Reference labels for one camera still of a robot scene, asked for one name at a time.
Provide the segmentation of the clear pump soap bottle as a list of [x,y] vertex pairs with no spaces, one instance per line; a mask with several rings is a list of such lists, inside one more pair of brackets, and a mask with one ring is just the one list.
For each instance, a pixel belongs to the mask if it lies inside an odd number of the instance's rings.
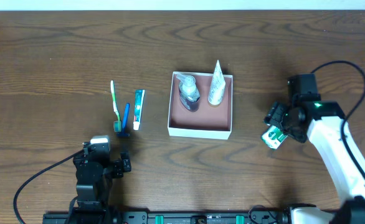
[[200,93],[196,86],[196,79],[192,75],[177,73],[179,80],[179,99],[182,105],[190,112],[199,109]]

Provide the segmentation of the white lotion tube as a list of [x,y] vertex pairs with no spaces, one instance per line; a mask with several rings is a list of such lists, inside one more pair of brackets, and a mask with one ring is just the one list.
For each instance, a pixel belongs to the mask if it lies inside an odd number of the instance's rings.
[[224,97],[225,86],[224,74],[222,73],[219,61],[217,61],[208,94],[208,102],[211,105],[217,106],[221,104]]

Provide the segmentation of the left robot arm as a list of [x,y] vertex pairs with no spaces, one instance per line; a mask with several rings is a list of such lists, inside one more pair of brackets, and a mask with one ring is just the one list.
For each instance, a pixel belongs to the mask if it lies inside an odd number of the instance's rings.
[[130,154],[120,153],[120,158],[110,159],[109,152],[84,152],[73,159],[76,171],[77,196],[69,205],[69,213],[106,213],[110,210],[108,199],[114,179],[131,171]]

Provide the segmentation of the green white toothbrush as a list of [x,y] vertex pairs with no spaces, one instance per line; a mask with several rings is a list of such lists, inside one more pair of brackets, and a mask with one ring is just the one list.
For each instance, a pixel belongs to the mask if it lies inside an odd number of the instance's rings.
[[113,112],[116,114],[116,121],[114,122],[113,128],[116,133],[121,131],[121,119],[120,113],[118,111],[117,103],[116,103],[116,91],[115,91],[115,82],[114,80],[110,81],[110,90],[111,90],[111,97],[113,101]]

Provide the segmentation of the blue disposable razor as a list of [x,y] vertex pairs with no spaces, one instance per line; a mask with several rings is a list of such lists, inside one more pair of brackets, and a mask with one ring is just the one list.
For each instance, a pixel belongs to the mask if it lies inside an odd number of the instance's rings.
[[117,129],[116,135],[119,138],[128,138],[130,136],[130,134],[126,131],[129,112],[130,112],[130,104],[127,103],[125,106],[125,112],[123,114],[123,119],[118,122],[118,129]]

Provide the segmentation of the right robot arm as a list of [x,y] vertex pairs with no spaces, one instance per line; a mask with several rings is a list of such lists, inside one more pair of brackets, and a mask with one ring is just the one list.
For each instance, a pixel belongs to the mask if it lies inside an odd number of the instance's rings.
[[274,103],[264,122],[319,152],[339,200],[336,212],[291,206],[283,223],[365,223],[365,158],[350,133],[347,117],[334,101],[302,101],[294,107]]

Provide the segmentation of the green soap bar box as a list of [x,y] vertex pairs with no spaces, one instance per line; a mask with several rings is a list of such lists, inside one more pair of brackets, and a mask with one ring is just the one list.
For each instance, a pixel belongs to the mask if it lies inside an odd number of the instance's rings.
[[272,150],[277,150],[288,136],[281,129],[270,126],[262,135],[261,140]]

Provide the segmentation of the green toothpaste tube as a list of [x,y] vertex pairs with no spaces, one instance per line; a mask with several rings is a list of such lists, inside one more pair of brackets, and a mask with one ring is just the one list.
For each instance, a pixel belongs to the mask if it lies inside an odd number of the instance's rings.
[[146,90],[135,91],[135,107],[134,107],[134,118],[133,118],[133,129],[139,130],[141,124],[141,114],[143,109],[143,102],[145,98]]

